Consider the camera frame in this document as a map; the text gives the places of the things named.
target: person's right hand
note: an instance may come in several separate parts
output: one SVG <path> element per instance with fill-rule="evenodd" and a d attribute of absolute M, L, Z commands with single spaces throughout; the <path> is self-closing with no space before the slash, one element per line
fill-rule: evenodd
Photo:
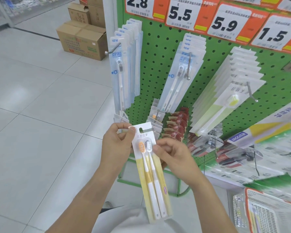
<path fill-rule="evenodd" d="M 163 138 L 156 141 L 153 151 L 167 163 L 175 176 L 191 188 L 197 183 L 201 171 L 185 144 L 171 138 Z"/>

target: blue logo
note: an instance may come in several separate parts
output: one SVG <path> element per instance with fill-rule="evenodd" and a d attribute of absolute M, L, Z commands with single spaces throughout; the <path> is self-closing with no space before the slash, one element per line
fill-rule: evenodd
<path fill-rule="evenodd" d="M 247 135 L 248 134 L 245 132 L 240 132 L 240 133 L 237 133 L 236 135 L 230 137 L 229 140 L 235 142 L 235 141 L 237 141 L 237 140 L 239 140 Z"/>

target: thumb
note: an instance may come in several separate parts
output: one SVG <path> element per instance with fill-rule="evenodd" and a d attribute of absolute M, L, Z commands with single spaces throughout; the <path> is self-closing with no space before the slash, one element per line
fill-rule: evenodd
<path fill-rule="evenodd" d="M 162 147 L 154 145 L 153 151 L 161 160 L 165 161 L 167 165 L 171 164 L 173 157 L 171 157 Z"/>
<path fill-rule="evenodd" d="M 133 138 L 135 137 L 136 128 L 135 127 L 129 127 L 126 136 L 124 138 L 124 143 L 130 145 L 132 143 Z"/>

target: white shirt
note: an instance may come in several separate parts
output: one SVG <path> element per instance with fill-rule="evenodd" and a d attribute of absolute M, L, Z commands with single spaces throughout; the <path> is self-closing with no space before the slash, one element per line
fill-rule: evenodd
<path fill-rule="evenodd" d="M 122 206 L 101 213 L 92 233 L 186 233 L 173 219 L 150 224 L 145 208 Z"/>

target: stack of cardboard boxes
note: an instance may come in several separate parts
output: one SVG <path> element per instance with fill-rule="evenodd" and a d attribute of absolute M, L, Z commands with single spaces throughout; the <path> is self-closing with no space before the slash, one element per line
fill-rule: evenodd
<path fill-rule="evenodd" d="M 71 20 L 56 29 L 64 51 L 101 61 L 108 50 L 102 0 L 80 0 L 68 11 Z"/>

